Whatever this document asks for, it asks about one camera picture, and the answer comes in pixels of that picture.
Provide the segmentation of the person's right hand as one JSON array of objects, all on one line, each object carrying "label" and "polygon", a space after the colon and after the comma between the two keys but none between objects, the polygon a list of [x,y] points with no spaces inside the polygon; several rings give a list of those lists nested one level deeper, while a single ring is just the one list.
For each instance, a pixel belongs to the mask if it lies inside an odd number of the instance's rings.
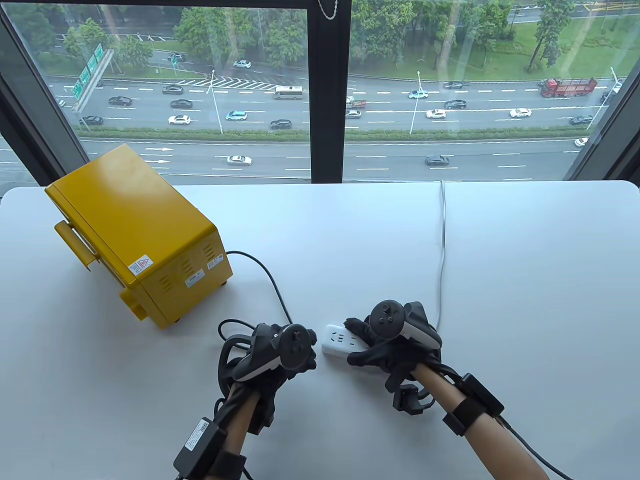
[{"label": "person's right hand", "polygon": [[354,367],[380,368],[389,375],[385,382],[389,393],[395,393],[406,381],[415,382],[413,372],[416,367],[441,354],[442,339],[436,331],[430,334],[435,342],[434,346],[426,346],[416,339],[402,335],[394,339],[383,339],[374,333],[368,317],[365,320],[347,318],[343,326],[367,345],[366,350],[348,354],[347,363]]}]

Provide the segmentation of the person's left hand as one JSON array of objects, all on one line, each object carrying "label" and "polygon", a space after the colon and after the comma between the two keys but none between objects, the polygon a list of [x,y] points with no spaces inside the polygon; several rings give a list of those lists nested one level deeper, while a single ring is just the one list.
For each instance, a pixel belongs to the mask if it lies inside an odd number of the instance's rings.
[{"label": "person's left hand", "polygon": [[260,434],[274,420],[275,394],[296,375],[317,368],[314,330],[301,324],[259,323],[252,334],[224,341],[218,361],[218,386],[224,397],[233,387],[258,394],[247,432]]}]

